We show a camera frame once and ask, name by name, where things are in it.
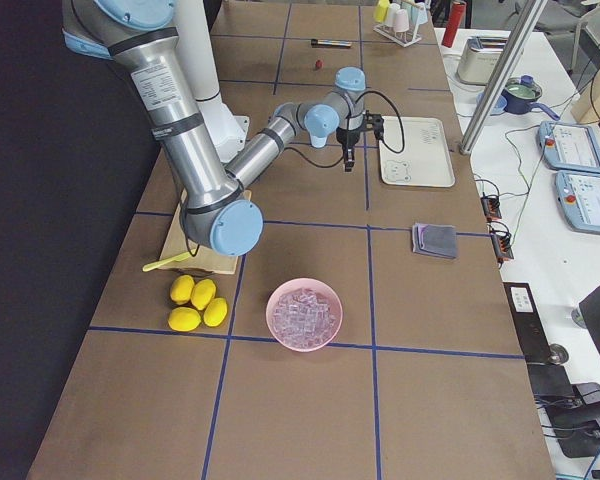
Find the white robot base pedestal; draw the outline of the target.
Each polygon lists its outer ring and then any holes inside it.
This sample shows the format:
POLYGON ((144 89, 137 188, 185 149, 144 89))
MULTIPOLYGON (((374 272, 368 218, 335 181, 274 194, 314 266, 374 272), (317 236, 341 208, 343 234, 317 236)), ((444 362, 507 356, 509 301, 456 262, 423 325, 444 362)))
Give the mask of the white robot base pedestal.
POLYGON ((250 119, 234 115, 222 98, 203 1, 177 1, 174 24, 181 70, 215 150, 226 164, 245 147, 250 119))

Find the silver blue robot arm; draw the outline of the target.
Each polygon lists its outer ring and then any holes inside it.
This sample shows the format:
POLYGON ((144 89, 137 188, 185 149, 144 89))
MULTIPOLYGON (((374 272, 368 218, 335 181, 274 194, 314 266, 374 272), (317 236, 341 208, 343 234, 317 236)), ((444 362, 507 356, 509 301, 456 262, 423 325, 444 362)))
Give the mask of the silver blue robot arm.
POLYGON ((226 256, 258 242, 263 215, 245 190, 301 131, 321 148, 335 135, 346 169, 361 133, 382 130, 364 107, 364 72, 345 67, 322 99, 285 103, 244 146, 244 132, 222 101, 205 6, 201 1, 65 1, 63 34, 73 52, 126 68, 186 194, 180 224, 186 238, 226 256))

